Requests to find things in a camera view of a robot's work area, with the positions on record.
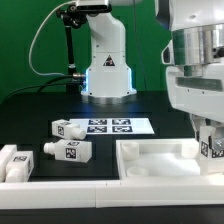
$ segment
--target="white container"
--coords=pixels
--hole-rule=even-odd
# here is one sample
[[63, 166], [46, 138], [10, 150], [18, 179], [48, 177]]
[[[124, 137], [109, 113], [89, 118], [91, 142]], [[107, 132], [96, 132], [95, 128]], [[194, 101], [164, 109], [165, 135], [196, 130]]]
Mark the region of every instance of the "white container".
[[92, 143], [60, 140], [56, 143], [46, 143], [44, 152], [55, 155], [56, 160], [87, 163], [92, 157]]
[[16, 151], [16, 145], [5, 145], [0, 151], [0, 182], [5, 181], [6, 165]]
[[83, 140], [86, 137], [86, 131], [81, 129], [79, 124], [62, 119], [52, 122], [52, 134], [68, 140]]
[[122, 180], [144, 177], [200, 176], [199, 143], [195, 139], [117, 141], [118, 172]]
[[6, 166], [5, 182], [27, 182], [33, 170], [33, 152], [16, 152]]

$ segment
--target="white robot body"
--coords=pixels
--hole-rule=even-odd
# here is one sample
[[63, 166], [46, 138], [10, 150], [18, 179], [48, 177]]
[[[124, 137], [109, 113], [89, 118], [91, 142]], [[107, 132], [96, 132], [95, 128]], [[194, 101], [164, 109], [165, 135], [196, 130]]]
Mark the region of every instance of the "white robot body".
[[166, 70], [169, 99], [174, 108], [190, 114], [200, 143], [201, 174], [223, 172], [224, 2], [168, 1], [165, 16], [159, 16], [172, 31], [162, 52], [164, 64], [172, 65]]
[[170, 30], [224, 23], [222, 0], [170, 0]]
[[119, 103], [133, 97], [131, 69], [126, 64], [125, 27], [110, 13], [88, 16], [92, 63], [86, 72], [84, 100]]

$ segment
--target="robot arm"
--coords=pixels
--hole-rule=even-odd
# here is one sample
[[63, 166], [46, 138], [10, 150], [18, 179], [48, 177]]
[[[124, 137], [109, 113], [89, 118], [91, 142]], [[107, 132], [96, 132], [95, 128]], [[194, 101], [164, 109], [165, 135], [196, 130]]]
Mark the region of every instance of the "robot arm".
[[78, 0], [69, 6], [75, 26], [79, 28], [82, 21], [88, 21], [91, 31], [92, 63], [86, 71], [86, 88], [81, 92], [84, 101], [115, 104], [136, 96], [131, 68], [126, 64], [125, 27], [109, 13], [114, 5], [131, 3], [133, 0]]
[[157, 0], [156, 13], [172, 32], [162, 54], [170, 102], [190, 114], [203, 173], [223, 172], [224, 3]]

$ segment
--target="black cable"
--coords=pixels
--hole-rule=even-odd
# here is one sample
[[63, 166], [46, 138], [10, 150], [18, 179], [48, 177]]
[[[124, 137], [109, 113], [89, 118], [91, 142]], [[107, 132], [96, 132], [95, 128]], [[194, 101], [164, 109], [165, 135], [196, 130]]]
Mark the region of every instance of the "black cable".
[[40, 93], [45, 87], [47, 87], [46, 85], [48, 84], [51, 84], [53, 82], [58, 82], [58, 81], [61, 81], [63, 79], [72, 79], [72, 75], [65, 75], [65, 76], [60, 76], [60, 77], [56, 77], [56, 78], [53, 78], [49, 81], [47, 81], [46, 83], [44, 83], [44, 85], [42, 85], [38, 90], [37, 90], [37, 93]]
[[14, 94], [21, 92], [23, 90], [27, 90], [27, 89], [34, 89], [34, 88], [40, 88], [40, 87], [47, 87], [47, 86], [62, 86], [62, 85], [66, 85], [69, 84], [69, 82], [66, 83], [58, 83], [58, 84], [45, 84], [45, 85], [36, 85], [36, 86], [27, 86], [24, 88], [20, 88], [20, 89], [16, 89], [13, 92], [9, 93], [8, 96], [6, 96], [4, 98], [4, 100], [2, 101], [2, 103], [6, 102], [10, 97], [12, 97]]
[[141, 67], [141, 70], [142, 70], [142, 73], [143, 73], [143, 77], [144, 77], [145, 90], [148, 91], [148, 89], [147, 89], [147, 82], [146, 82], [146, 71], [145, 71], [145, 67], [144, 67], [144, 64], [143, 64], [143, 60], [142, 60], [142, 54], [141, 54], [140, 44], [139, 44], [139, 41], [138, 41], [137, 17], [136, 17], [136, 2], [135, 2], [135, 0], [133, 0], [133, 9], [134, 9], [135, 41], [136, 41], [136, 45], [137, 45], [138, 58], [139, 58], [140, 67]]

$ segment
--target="white sheet of paper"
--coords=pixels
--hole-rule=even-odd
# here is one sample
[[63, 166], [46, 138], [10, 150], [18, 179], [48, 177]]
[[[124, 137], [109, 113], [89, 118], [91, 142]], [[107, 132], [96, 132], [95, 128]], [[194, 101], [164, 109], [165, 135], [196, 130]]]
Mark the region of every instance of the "white sheet of paper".
[[87, 134], [154, 134], [148, 118], [92, 118], [70, 119]]

